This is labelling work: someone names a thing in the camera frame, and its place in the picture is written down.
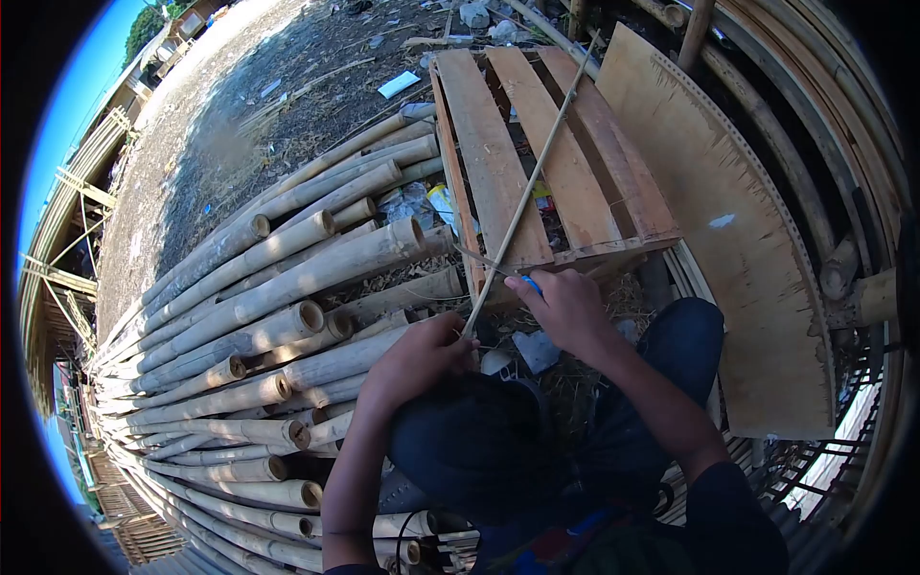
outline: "thin bamboo stick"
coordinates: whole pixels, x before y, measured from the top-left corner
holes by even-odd
[[[508,1],[508,4],[512,6],[518,12],[524,14],[523,10],[530,11],[520,2],[514,2],[513,0]],[[540,18],[540,22],[537,26],[540,29],[543,29],[541,23],[544,23],[543,19]],[[543,163],[546,161],[546,156],[549,155],[549,150],[552,148],[553,140],[556,139],[556,132],[559,129],[559,125],[562,123],[562,119],[566,116],[566,110],[569,108],[569,103],[572,101],[572,98],[575,96],[575,88],[578,87],[578,83],[581,80],[581,75],[584,74],[585,66],[588,65],[588,62],[591,60],[591,52],[594,49],[594,44],[597,43],[597,36],[591,40],[591,44],[588,46],[587,53],[584,54],[584,57],[581,59],[581,65],[578,68],[578,73],[575,74],[575,78],[572,80],[572,84],[569,87],[569,92],[566,93],[566,97],[562,100],[562,105],[559,107],[559,114],[556,116],[556,121],[553,122],[553,127],[549,131],[549,135],[546,138],[546,145],[543,147],[543,151],[540,152],[540,156],[536,160],[536,166],[534,171],[531,173],[530,179],[527,181],[527,185],[524,187],[523,193],[521,194],[521,200],[518,202],[517,210],[514,212],[514,217],[512,218],[511,223],[508,225],[508,232],[505,233],[504,239],[501,240],[501,246],[499,247],[499,253],[495,255],[495,264],[500,265],[502,258],[505,257],[505,252],[508,251],[508,246],[511,245],[512,240],[514,239],[514,232],[517,230],[517,225],[521,221],[521,216],[523,215],[524,210],[527,208],[527,204],[530,202],[530,194],[534,189],[534,184],[536,183],[537,178],[540,176],[540,169],[543,167]],[[479,290],[479,296],[476,298],[476,302],[473,304],[473,311],[470,313],[469,318],[466,320],[466,325],[463,329],[463,334],[461,337],[468,338],[473,332],[473,326],[476,324],[476,318],[479,316],[479,312],[482,310],[482,305],[486,303],[487,296],[489,295],[489,289],[492,287],[492,282],[495,281],[495,268],[489,268],[489,274],[486,275],[486,282],[483,284],[482,289]]]

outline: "rock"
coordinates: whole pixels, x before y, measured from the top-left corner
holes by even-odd
[[[460,19],[472,29],[488,28],[491,17],[486,9],[486,0],[460,6]]]

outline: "wooden plank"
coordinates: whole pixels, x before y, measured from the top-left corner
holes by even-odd
[[[486,55],[517,111],[534,154],[539,155],[559,108],[520,50],[487,48]],[[610,210],[598,210],[598,206],[606,205],[604,193],[566,124],[559,126],[553,149],[543,164],[543,175],[571,248],[622,237]]]
[[[567,89],[571,86],[575,74],[578,73],[575,61],[555,46],[541,49],[539,54],[559,87]],[[655,183],[636,146],[623,134],[619,122],[610,110],[610,105],[590,78],[582,77],[578,86],[578,96],[571,106],[597,146],[597,151],[610,172],[617,194],[627,207],[639,238],[649,241],[678,237],[680,231],[677,223],[671,216],[658,184]]]
[[[469,211],[469,201],[463,184],[463,174],[460,172],[460,160],[457,158],[457,152],[454,149],[451,119],[447,113],[447,104],[444,101],[441,81],[433,58],[428,64],[428,72],[431,75],[431,91],[434,93],[434,107],[438,117],[438,134],[441,144],[441,156],[444,162],[444,175],[447,178],[447,189],[451,191],[451,198],[454,200],[454,221],[460,231],[460,241],[464,247],[478,251],[479,243],[476,240],[476,231],[473,229],[473,222],[470,216],[471,212]],[[485,281],[486,274],[481,268],[475,266],[466,267],[466,283],[469,286],[470,298],[474,301]]]
[[[457,142],[473,192],[486,255],[495,259],[501,241],[527,186],[501,112],[468,50],[439,52],[441,85],[453,118]],[[536,203],[531,201],[518,223],[503,263],[535,266],[553,261]]]
[[[763,167],[705,93],[622,24],[597,87],[725,315],[719,378],[731,433],[832,437],[834,363],[817,282]]]

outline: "tree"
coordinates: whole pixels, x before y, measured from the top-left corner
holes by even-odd
[[[156,12],[156,8],[145,8],[137,15],[131,24],[128,39],[124,42],[124,65],[127,66],[144,49],[147,42],[163,28],[163,17]]]

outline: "gravel ground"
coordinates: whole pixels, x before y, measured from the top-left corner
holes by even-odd
[[[217,50],[195,52],[218,33],[218,20],[177,64],[145,109],[145,124],[132,143],[119,191],[120,203],[106,230],[99,263],[98,334],[105,338],[130,301],[179,263],[223,219],[348,130],[393,103],[376,92],[385,81],[409,70],[430,83],[419,69],[421,54],[400,46],[411,36],[437,36],[446,12],[420,8],[412,0],[383,0],[360,15],[331,12],[332,2],[276,0],[268,9],[257,0],[234,11],[255,16],[239,26]],[[398,20],[396,24],[388,21]],[[371,49],[366,39],[388,29]],[[469,29],[454,15],[453,32]],[[237,135],[241,121],[307,81],[365,58],[289,101],[281,115],[248,135]],[[260,93],[281,80],[266,97]]]

